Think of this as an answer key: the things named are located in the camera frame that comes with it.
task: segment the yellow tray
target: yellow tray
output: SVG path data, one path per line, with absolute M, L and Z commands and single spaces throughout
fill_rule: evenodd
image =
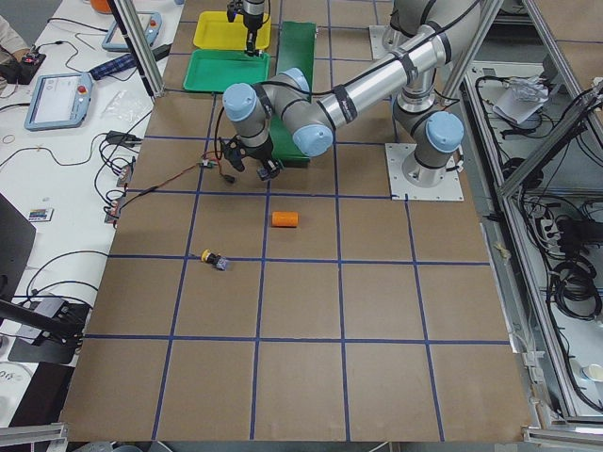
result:
M 257 32 L 255 48 L 266 50 L 270 45 L 270 19 L 264 14 L 267 22 Z M 199 15 L 193 43 L 200 49 L 245 50 L 247 28 L 243 24 L 243 16 L 238 14 L 235 21 L 228 22 L 226 11 L 205 11 Z

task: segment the black monitor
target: black monitor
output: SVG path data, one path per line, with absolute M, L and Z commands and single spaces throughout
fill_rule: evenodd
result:
M 35 340 L 16 338 L 8 358 L 21 363 L 69 363 L 74 352 L 73 338 L 84 328 L 88 306 L 63 300 L 62 311 L 50 317 L 34 312 L 36 305 L 28 309 L 10 302 L 35 237 L 36 228 L 0 194 L 0 322 L 12 320 L 48 333 L 48 337 L 36 334 Z
M 15 295 L 35 238 L 33 224 L 0 194 L 0 299 Z

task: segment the white table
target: white table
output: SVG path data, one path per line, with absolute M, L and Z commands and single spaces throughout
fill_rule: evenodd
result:
M 151 10 L 161 13 L 163 25 L 154 47 L 172 42 L 182 6 L 175 5 L 173 0 L 134 0 L 134 4 L 138 11 Z M 112 16 L 97 13 L 82 0 L 63 0 L 54 17 L 68 18 L 101 28 L 109 28 L 113 22 Z M 98 33 L 98 36 L 82 36 L 82 39 L 95 50 L 77 40 L 74 37 L 76 32 Z M 87 71 L 121 55 L 106 52 L 101 48 L 102 35 L 101 32 L 81 25 L 51 22 L 42 31 L 36 44 L 56 40 L 70 41 L 79 50 L 79 54 L 71 60 L 70 65 L 78 70 Z M 41 52 L 46 54 L 47 58 L 41 65 L 37 76 L 72 72 L 65 67 L 65 62 L 74 53 L 73 47 L 69 44 L 45 45 L 41 48 Z M 162 72 L 166 61 L 165 58 L 158 63 Z M 118 73 L 117 76 L 125 78 L 131 71 Z M 29 102 L 35 85 L 36 79 L 29 86 L 18 87 L 12 96 L 0 99 L 0 107 Z M 8 86 L 2 95 L 7 95 L 13 88 L 13 86 Z M 140 112 L 134 116 L 132 121 L 125 121 L 106 112 L 107 106 L 119 93 L 125 93 L 128 99 L 134 99 L 139 104 Z M 32 146 L 50 148 L 57 159 L 63 163 L 84 161 L 90 152 L 90 142 L 97 134 L 108 132 L 111 129 L 125 132 L 152 107 L 152 101 L 138 74 L 135 74 L 126 82 L 113 78 L 104 78 L 95 82 L 88 116 L 80 127 L 74 129 L 29 132 L 24 129 L 26 107 L 0 112 L 0 161 L 4 161 L 18 149 Z M 148 118 L 138 125 L 133 133 L 138 137 L 143 137 L 147 123 Z M 116 154 L 134 155 L 124 150 L 119 150 Z M 25 295 L 27 283 L 36 270 L 55 256 L 74 250 L 109 251 L 115 231 L 112 225 L 104 223 L 103 206 L 105 204 L 93 187 L 94 176 L 101 165 L 102 160 L 97 152 L 97 146 L 94 146 L 92 159 L 85 165 L 60 167 L 46 152 L 26 151 L 19 153 L 0 168 L 0 192 L 24 216 L 27 216 L 31 209 L 55 209 L 51 221 L 34 223 L 37 230 L 34 248 L 29 258 L 28 269 L 17 289 L 17 296 Z M 115 187 L 116 180 L 117 178 L 109 169 L 104 169 L 98 179 L 101 192 L 105 193 Z M 40 274 L 34 286 L 43 287 L 48 283 L 62 280 L 79 280 L 98 286 L 105 262 L 104 256 L 90 253 L 80 253 L 59 259 Z M 93 304 L 96 296 L 92 289 L 77 284 L 60 285 L 53 289 L 53 292 L 62 296 L 81 298 L 90 304 Z M 15 334 L 19 327 L 19 324 L 4 321 L 0 332 Z M 8 353 L 13 341 L 14 339 L 11 338 L 5 339 L 0 347 L 0 362 L 8 360 Z M 72 365 L 75 364 L 75 361 L 76 357 L 72 361 Z M 33 373 L 37 365 L 28 363 L 26 367 Z M 0 412 L 0 428 L 8 426 L 14 410 L 17 408 L 14 402 L 20 400 L 20 397 L 13 396 L 10 400 L 14 406 L 11 406 L 10 410 Z

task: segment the person's arm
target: person's arm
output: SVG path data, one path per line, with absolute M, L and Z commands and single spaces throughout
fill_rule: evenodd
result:
M 0 45 L 7 49 L 17 60 L 21 60 L 21 57 L 29 50 L 23 38 L 10 27 L 10 24 L 2 16 L 0 16 Z

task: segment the plastic bag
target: plastic bag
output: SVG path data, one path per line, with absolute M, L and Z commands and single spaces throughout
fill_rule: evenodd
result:
M 517 101 L 543 102 L 548 99 L 548 89 L 538 75 L 530 78 L 511 78 L 509 89 Z
M 140 99 L 130 91 L 121 90 L 111 99 L 101 114 L 102 118 L 117 118 L 134 125 L 149 110 L 148 98 Z

